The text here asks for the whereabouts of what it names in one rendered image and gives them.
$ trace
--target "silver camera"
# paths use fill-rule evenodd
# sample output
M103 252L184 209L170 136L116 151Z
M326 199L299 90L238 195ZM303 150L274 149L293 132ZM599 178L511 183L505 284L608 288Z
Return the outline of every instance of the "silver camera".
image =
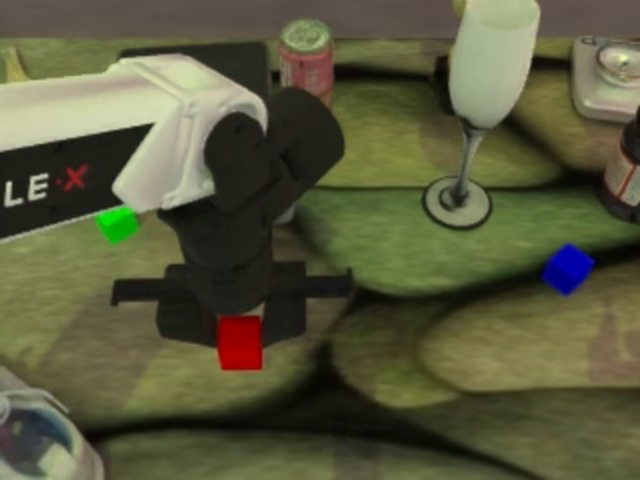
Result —
M640 104L640 43L579 37L573 44L572 95L588 118L626 123Z

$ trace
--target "green cube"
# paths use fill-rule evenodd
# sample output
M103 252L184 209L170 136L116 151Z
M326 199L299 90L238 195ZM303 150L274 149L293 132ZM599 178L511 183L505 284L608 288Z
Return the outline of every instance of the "green cube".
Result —
M138 217L129 207L121 207L101 213L96 223L111 244L117 244L134 235L140 228Z

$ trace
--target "cube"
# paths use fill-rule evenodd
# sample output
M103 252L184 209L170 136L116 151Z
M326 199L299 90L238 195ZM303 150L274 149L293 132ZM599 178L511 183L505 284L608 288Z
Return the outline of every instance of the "cube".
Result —
M134 235L139 229L138 217L129 207L101 213L96 217L98 229L111 244L117 244Z
M218 318L217 348L222 370L262 370L262 319L253 315Z
M542 280L568 296L587 279L595 263L579 248L567 244L549 259L542 272Z

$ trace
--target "glass stem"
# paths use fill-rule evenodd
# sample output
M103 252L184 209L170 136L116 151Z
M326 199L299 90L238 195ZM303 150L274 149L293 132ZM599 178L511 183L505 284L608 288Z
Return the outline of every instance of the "glass stem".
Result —
M469 125L468 122L462 122L462 137L464 139L462 166L460 167L458 180L450 189L451 198L456 205L461 205L467 198L467 185L471 172L471 164L486 134L486 130L474 128Z

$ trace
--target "white device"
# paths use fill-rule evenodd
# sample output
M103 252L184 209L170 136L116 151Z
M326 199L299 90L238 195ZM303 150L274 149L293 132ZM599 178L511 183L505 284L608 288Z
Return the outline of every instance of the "white device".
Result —
M267 128L260 97L191 57L125 58L105 72L0 87L0 152L153 124L113 183L137 213L215 193L210 132L242 112Z
M577 38L571 87L576 110L583 116L627 123L640 104L640 44Z

